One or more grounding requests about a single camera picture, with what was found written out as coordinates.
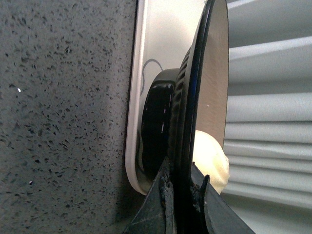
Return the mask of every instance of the speckled gray countertop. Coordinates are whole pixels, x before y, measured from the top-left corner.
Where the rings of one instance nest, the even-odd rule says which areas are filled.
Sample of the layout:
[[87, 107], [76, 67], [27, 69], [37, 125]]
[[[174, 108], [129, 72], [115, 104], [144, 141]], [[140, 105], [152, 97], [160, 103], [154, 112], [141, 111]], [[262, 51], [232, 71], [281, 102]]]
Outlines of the speckled gray countertop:
[[136, 1], [0, 1], [0, 233], [113, 233]]

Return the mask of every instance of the black plastic part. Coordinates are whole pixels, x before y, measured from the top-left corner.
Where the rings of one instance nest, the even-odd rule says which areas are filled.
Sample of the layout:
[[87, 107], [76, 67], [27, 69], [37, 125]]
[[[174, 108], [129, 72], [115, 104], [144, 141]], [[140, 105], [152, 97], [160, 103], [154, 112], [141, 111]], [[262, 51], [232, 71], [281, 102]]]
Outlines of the black plastic part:
[[207, 176], [194, 165], [192, 167], [192, 182], [205, 187], [204, 199], [201, 203], [204, 208], [205, 223], [209, 234], [255, 234], [250, 227], [226, 204], [207, 180]]
[[172, 234], [175, 217], [169, 160], [164, 159], [144, 203], [124, 234]]
[[142, 164], [146, 176], [153, 180], [167, 155], [172, 95], [178, 69], [160, 72], [146, 97], [141, 135]]
[[[191, 201], [185, 233], [254, 234], [211, 186], [209, 176], [204, 176], [195, 165], [189, 191]], [[165, 158], [142, 207], [123, 233], [180, 234], [176, 230], [173, 203], [170, 160]]]

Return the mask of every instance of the white ribbed fabric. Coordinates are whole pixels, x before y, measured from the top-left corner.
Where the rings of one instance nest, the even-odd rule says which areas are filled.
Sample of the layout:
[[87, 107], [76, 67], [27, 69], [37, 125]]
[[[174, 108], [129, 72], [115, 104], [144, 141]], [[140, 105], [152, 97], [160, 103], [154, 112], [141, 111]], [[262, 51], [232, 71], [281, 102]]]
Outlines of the white ribbed fabric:
[[312, 1], [228, 1], [226, 194], [312, 210]]

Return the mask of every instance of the ribbed black edge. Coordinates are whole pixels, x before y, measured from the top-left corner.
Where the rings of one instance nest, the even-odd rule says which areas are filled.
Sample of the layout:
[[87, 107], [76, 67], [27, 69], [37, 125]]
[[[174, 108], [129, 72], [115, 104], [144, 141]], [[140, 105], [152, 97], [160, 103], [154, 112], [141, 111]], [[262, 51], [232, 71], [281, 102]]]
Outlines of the ribbed black edge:
[[190, 55], [190, 50], [186, 53], [184, 60], [181, 64], [179, 74], [175, 81], [175, 90], [172, 98], [171, 107], [171, 117], [170, 117], [170, 127], [169, 127], [169, 139], [168, 139], [168, 156], [170, 159], [174, 160], [175, 148], [176, 148], [176, 135], [177, 135], [177, 121], [179, 117], [180, 103], [182, 97], [183, 82], [185, 78], [185, 71], [187, 67], [187, 62]]

